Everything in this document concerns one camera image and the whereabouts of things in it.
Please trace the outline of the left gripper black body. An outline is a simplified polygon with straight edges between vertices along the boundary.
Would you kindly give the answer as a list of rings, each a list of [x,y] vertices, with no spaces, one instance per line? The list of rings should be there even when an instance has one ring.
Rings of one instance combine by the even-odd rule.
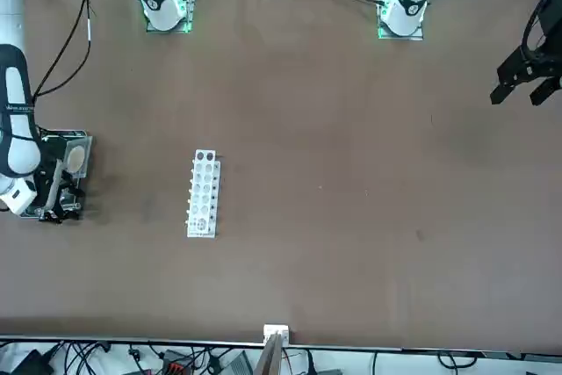
[[[561,0],[546,0],[539,12],[544,48],[561,48]]]

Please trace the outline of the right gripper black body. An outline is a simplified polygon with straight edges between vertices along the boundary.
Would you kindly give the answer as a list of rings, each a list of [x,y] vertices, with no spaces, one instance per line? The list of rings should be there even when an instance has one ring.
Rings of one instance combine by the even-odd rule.
[[[32,217],[62,217],[61,207],[62,173],[61,162],[54,165],[41,165],[33,175],[36,198],[26,208],[26,214]]]

